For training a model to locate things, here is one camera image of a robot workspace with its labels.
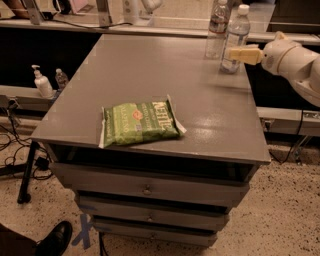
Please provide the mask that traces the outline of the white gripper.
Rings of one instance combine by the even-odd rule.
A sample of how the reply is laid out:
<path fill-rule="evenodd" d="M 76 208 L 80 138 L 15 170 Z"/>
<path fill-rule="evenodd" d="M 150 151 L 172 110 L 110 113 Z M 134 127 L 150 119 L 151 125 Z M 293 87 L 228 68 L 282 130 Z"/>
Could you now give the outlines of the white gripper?
<path fill-rule="evenodd" d="M 281 75 L 289 71 L 287 56 L 297 47 L 300 47 L 299 43 L 289 40 L 283 32 L 277 31 L 274 41 L 267 43 L 263 51 L 256 45 L 231 47 L 228 50 L 228 57 L 250 65 L 262 61 L 261 65 L 266 71 L 273 75 Z"/>

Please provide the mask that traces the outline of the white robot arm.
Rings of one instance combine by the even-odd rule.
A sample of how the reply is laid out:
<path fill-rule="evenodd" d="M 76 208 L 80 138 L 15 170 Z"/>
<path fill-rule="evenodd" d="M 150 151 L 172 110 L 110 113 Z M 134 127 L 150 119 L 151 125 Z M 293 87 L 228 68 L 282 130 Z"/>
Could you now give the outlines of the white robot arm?
<path fill-rule="evenodd" d="M 249 65 L 261 64 L 273 75 L 284 77 L 306 101 L 320 107 L 320 54 L 278 31 L 263 50 L 256 44 L 230 46 L 226 57 Z"/>

